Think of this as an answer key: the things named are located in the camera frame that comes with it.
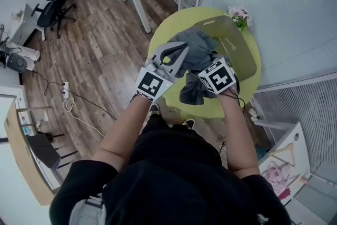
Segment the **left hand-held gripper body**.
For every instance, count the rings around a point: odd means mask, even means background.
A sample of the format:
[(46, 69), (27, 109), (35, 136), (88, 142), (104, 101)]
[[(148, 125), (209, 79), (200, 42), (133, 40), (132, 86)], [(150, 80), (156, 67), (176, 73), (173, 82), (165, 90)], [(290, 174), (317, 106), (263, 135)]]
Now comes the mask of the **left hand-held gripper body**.
[(135, 83), (137, 95), (155, 102), (177, 81), (177, 61), (163, 62), (160, 58), (149, 58), (142, 67)]

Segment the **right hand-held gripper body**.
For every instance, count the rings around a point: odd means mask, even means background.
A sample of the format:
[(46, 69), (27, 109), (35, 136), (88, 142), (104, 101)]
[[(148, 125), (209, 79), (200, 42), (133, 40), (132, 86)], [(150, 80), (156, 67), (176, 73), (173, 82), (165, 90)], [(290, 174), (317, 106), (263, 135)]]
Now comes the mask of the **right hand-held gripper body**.
[(219, 94), (237, 83), (235, 72), (224, 57), (216, 58), (198, 77), (206, 89), (214, 94)]

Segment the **dark grey garment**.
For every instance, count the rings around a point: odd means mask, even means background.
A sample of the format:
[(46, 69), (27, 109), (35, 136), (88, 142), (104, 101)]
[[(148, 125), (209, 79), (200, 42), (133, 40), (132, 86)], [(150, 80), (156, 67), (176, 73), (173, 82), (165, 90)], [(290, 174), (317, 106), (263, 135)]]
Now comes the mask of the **dark grey garment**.
[[(169, 39), (169, 42), (175, 41), (186, 42), (189, 46), (189, 51), (181, 66), (181, 71), (184, 72), (182, 77), (185, 77), (186, 83), (180, 90), (180, 102), (187, 105), (202, 105), (205, 98), (216, 98), (218, 94), (208, 91), (198, 74), (209, 67), (216, 58), (224, 57), (227, 61), (227, 57), (216, 53), (216, 42), (196, 27), (190, 27)], [(234, 90), (239, 88), (238, 82), (231, 88)]]

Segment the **grey plastic bin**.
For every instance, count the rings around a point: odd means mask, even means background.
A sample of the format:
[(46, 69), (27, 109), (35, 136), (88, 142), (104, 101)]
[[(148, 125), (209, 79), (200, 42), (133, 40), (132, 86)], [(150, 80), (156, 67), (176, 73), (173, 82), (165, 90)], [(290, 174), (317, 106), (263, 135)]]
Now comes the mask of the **grey plastic bin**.
[(216, 43), (216, 52), (229, 58), (239, 81), (245, 81), (256, 72), (253, 55), (233, 20), (226, 16), (217, 16), (194, 24), (194, 27), (211, 37)]

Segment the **dark teal bin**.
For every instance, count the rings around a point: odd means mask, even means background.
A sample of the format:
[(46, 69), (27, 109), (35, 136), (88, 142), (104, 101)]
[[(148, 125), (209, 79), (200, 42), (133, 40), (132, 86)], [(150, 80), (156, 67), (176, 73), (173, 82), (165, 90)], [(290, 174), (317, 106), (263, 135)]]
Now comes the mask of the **dark teal bin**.
[(263, 147), (256, 147), (255, 149), (259, 161), (270, 151), (270, 149)]

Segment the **wooden clothes hanger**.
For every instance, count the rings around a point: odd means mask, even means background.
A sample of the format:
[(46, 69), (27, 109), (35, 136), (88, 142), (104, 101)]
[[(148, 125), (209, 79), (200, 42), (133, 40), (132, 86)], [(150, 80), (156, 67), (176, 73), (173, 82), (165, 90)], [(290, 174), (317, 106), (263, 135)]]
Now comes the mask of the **wooden clothes hanger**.
[[(290, 154), (290, 158), (291, 158), (291, 162), (290, 161), (286, 161), (284, 159), (281, 159), (278, 154), (284, 153), (284, 152), (288, 152)], [(271, 156), (279, 161), (282, 161), (285, 164), (290, 165), (291, 167), (295, 167), (296, 163), (295, 163), (295, 156), (294, 156), (294, 144), (290, 143), (288, 144), (286, 147), (282, 148), (282, 149), (278, 149), (274, 152), (271, 152), (268, 154), (268, 156)]]

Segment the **person's left shoe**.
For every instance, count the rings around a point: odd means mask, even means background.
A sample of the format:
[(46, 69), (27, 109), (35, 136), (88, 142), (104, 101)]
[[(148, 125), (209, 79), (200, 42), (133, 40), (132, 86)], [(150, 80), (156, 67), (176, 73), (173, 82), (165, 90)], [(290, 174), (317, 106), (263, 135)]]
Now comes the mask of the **person's left shoe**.
[(157, 103), (152, 103), (149, 109), (149, 117), (151, 117), (152, 115), (161, 115), (160, 113), (160, 107)]

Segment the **white floor plug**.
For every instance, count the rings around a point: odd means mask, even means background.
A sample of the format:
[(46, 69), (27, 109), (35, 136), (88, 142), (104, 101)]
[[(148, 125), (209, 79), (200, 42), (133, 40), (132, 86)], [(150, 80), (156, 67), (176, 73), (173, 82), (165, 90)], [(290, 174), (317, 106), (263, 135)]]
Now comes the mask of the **white floor plug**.
[(250, 108), (248, 111), (249, 115), (251, 116), (251, 120), (253, 122), (257, 121), (260, 119), (260, 116), (258, 115), (257, 111), (254, 108)]

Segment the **pink flower bouquet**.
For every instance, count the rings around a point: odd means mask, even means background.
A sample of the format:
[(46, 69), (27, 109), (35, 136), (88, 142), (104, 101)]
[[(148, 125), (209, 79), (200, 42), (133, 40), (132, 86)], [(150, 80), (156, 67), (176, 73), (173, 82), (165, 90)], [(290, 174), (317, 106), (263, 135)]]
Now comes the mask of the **pink flower bouquet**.
[(242, 7), (229, 6), (227, 9), (229, 17), (233, 20), (240, 31), (252, 26), (250, 14)]

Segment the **light pink garment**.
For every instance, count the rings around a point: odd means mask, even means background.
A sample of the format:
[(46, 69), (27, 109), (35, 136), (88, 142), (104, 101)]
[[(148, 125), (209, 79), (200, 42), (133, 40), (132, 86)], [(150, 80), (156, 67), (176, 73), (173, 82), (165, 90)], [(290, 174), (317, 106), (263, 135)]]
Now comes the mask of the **light pink garment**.
[(286, 190), (289, 175), (290, 166), (288, 164), (281, 167), (270, 165), (268, 169), (262, 173), (262, 176), (272, 186), (277, 196), (279, 196), (282, 192)]

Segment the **black office chair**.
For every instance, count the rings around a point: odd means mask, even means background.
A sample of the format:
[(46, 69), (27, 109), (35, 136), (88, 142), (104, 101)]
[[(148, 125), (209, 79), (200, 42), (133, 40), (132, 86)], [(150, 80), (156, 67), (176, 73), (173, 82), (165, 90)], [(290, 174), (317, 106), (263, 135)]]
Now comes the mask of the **black office chair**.
[(46, 0), (48, 3), (44, 8), (39, 8), (39, 4), (37, 4), (31, 16), (33, 16), (36, 12), (40, 13), (40, 16), (37, 20), (37, 25), (42, 28), (49, 27), (51, 31), (54, 30), (54, 25), (57, 24), (56, 37), (57, 39), (61, 38), (60, 28), (62, 20), (68, 20), (72, 22), (76, 22), (75, 18), (68, 17), (66, 14), (73, 8), (76, 9), (77, 5), (72, 4), (68, 8), (64, 8), (64, 4), (66, 0)]

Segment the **red cloth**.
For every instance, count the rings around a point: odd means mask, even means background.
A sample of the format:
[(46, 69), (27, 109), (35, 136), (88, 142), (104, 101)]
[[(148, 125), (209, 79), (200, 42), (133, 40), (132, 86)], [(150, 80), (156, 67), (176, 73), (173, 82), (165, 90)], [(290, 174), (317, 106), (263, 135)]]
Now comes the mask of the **red cloth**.
[(283, 192), (281, 192), (280, 194), (279, 194), (279, 196), (278, 196), (278, 198), (280, 199), (280, 200), (284, 200), (284, 199), (286, 199), (288, 196), (290, 196), (291, 195), (291, 191), (290, 191), (290, 189), (289, 188), (286, 188)]

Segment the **black round device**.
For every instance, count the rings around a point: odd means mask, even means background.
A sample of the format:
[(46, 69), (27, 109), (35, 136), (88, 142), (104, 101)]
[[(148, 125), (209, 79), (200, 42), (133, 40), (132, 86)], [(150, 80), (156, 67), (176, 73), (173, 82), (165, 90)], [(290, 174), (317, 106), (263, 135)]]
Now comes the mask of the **black round device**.
[(18, 73), (23, 73), (27, 70), (26, 60), (18, 54), (10, 54), (7, 58), (6, 66)]

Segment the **grey worn pouch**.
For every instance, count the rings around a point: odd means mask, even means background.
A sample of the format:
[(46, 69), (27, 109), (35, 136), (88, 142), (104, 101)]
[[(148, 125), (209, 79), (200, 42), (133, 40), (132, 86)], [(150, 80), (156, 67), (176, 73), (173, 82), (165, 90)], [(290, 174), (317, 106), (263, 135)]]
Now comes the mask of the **grey worn pouch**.
[(102, 194), (79, 201), (73, 208), (69, 225), (105, 225), (106, 208)]

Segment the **light wooden board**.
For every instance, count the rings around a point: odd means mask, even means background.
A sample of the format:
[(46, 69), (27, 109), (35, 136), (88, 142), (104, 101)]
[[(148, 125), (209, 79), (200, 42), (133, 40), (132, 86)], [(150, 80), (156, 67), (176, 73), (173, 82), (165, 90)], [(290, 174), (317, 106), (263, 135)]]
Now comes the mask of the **light wooden board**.
[(32, 110), (30, 108), (17, 109), (15, 102), (12, 101), (4, 120), (4, 128), (15, 162), (32, 194), (40, 205), (48, 206), (54, 199), (54, 190), (47, 183), (47, 178), (43, 176), (33, 157), (18, 115), (19, 112)]

